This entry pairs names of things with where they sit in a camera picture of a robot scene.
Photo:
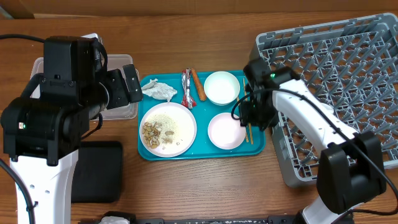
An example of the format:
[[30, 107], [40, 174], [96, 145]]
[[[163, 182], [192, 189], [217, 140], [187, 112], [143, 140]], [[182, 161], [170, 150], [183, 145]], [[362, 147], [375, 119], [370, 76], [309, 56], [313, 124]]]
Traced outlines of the pink bowl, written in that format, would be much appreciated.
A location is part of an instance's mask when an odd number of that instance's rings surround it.
[[220, 149], [235, 149], [246, 139], [246, 128], [236, 114], [220, 113], [209, 122], [208, 137]]

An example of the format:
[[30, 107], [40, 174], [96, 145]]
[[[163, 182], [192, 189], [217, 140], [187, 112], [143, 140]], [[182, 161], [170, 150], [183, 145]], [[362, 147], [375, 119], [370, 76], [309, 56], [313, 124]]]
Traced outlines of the white bowl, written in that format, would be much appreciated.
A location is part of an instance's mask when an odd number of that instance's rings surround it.
[[218, 71], [209, 75], [204, 84], [207, 98], [218, 106], [228, 105], [237, 99], [240, 93], [238, 79], [229, 72]]

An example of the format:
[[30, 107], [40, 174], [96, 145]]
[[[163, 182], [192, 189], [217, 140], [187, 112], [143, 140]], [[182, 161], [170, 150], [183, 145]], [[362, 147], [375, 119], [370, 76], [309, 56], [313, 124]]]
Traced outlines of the orange carrot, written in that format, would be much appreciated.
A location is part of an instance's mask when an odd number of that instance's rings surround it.
[[201, 81], [200, 81], [200, 79], [199, 79], [199, 77], [197, 75], [197, 72], [195, 71], [194, 68], [191, 68], [191, 73], [192, 73], [192, 77], [193, 77], [193, 81], [194, 81], [195, 87], [197, 89], [197, 93], [198, 93], [199, 99], [201, 101], [206, 101], [207, 97], [206, 97], [206, 94], [205, 94], [204, 87], [203, 87], [203, 85], [202, 85], [202, 83], [201, 83]]

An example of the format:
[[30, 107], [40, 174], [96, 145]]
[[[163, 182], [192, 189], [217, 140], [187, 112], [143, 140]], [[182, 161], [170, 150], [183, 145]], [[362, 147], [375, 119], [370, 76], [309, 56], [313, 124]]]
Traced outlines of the wooden chopstick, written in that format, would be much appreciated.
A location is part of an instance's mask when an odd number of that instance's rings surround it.
[[[244, 95], [247, 95], [247, 91], [246, 91], [246, 79], [243, 78], [243, 90], [244, 90]], [[251, 123], [248, 123], [247, 125], [247, 130], [248, 133], [246, 135], [246, 141], [250, 142], [251, 144], [254, 144], [253, 138], [252, 138], [252, 127], [251, 127]]]
[[245, 139], [246, 139], [246, 142], [249, 142], [248, 133], [247, 133], [246, 128], [245, 128]]

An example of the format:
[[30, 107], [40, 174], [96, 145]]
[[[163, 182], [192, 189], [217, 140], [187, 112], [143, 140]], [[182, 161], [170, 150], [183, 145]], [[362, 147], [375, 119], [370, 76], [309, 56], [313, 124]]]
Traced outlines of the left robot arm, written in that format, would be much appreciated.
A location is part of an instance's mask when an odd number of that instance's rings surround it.
[[102, 112], [143, 98], [133, 64], [108, 69], [97, 37], [43, 40], [44, 70], [1, 114], [1, 167], [17, 190], [19, 223], [69, 223], [78, 150]]

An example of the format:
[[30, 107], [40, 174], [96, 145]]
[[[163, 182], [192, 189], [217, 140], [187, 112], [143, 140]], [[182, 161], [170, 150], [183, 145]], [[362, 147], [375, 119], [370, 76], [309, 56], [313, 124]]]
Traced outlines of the red silver snack wrapper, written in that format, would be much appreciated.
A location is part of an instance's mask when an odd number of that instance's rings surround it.
[[182, 71], [182, 87], [183, 87], [182, 105], [188, 109], [192, 109], [197, 105], [190, 91], [191, 74], [192, 73], [190, 68], [186, 68], [185, 70]]

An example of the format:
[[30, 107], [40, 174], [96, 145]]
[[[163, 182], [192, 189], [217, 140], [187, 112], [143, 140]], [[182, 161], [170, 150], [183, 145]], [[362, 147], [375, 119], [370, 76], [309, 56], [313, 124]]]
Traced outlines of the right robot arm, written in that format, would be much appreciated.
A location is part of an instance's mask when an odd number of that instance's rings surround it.
[[330, 113], [290, 67], [269, 71], [261, 59], [243, 69], [247, 94], [236, 104], [242, 126], [274, 127], [283, 113], [318, 153], [317, 199], [293, 223], [349, 222], [357, 206], [383, 194], [387, 178], [381, 142], [371, 131], [359, 133]]

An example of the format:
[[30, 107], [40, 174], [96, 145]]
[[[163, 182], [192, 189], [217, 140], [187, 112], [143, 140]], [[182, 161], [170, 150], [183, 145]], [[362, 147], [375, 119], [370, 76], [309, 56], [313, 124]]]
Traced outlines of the white tissue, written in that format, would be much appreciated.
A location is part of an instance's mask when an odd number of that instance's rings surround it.
[[150, 80], [141, 87], [142, 93], [156, 100], [170, 101], [178, 93], [176, 89], [166, 83], [158, 82], [158, 79]]

